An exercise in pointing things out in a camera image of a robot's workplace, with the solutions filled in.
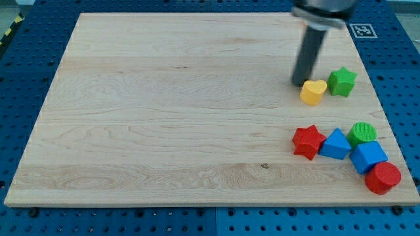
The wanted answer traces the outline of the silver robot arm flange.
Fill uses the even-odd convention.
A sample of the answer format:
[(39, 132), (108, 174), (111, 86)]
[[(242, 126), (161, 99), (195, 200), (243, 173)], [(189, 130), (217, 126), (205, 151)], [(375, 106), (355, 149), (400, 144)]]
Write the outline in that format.
[(291, 12), (317, 30), (341, 29), (356, 8), (357, 0), (294, 0)]

